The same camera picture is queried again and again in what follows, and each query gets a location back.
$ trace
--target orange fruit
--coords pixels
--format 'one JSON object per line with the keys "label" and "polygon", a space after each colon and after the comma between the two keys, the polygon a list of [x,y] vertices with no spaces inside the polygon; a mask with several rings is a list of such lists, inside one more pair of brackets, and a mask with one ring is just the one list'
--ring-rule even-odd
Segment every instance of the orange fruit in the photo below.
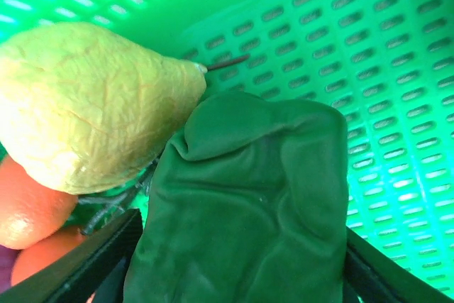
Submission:
{"label": "orange fruit", "polygon": [[56,232],[77,196],[38,184],[8,155],[0,164],[0,245],[21,250]]}
{"label": "orange fruit", "polygon": [[[13,266],[11,285],[22,282],[56,262],[80,245],[86,238],[80,233],[80,227],[66,226],[53,235],[22,250]],[[87,303],[90,303],[93,297],[94,294],[88,299]]]}

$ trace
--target green plastic basket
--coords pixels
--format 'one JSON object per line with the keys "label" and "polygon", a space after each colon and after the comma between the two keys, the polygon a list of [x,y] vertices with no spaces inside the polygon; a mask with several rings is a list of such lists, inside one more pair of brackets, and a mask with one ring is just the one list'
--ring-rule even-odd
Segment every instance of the green plastic basket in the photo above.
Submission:
{"label": "green plastic basket", "polygon": [[207,96],[336,107],[349,227],[454,297],[454,0],[1,0],[0,40],[78,20],[202,63],[251,54],[212,72]]}

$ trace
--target basket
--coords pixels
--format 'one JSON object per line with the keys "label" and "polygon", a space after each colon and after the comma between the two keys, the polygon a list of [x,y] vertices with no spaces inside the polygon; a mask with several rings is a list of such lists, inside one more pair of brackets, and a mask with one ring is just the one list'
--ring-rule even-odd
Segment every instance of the basket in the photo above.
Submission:
{"label": "basket", "polygon": [[[454,0],[1,0],[0,41],[91,21],[270,101],[305,98],[348,121],[348,226],[454,297]],[[133,205],[146,211],[146,198]]]}

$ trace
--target yellow pear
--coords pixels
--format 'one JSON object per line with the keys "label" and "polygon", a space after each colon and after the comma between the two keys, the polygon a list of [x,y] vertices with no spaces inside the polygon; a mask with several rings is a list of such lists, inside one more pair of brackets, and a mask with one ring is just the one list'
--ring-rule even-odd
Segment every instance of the yellow pear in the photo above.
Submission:
{"label": "yellow pear", "polygon": [[107,190],[184,125],[205,72],[90,23],[24,31],[0,45],[0,142],[46,187]]}

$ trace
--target pear stem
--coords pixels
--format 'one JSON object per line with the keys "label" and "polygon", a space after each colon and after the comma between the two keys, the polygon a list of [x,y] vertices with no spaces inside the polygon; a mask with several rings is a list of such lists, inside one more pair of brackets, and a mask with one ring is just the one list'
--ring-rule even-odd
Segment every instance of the pear stem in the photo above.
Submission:
{"label": "pear stem", "polygon": [[216,63],[216,64],[213,64],[213,65],[209,65],[209,66],[206,67],[206,69],[208,71],[214,71],[214,70],[217,70],[217,69],[222,69],[223,67],[230,67],[231,65],[235,65],[235,64],[239,64],[241,62],[244,62],[249,57],[250,57],[250,55],[247,54],[247,55],[244,55],[244,56],[241,56],[241,57],[233,58],[232,60],[228,60],[226,62],[221,62],[221,63]]}

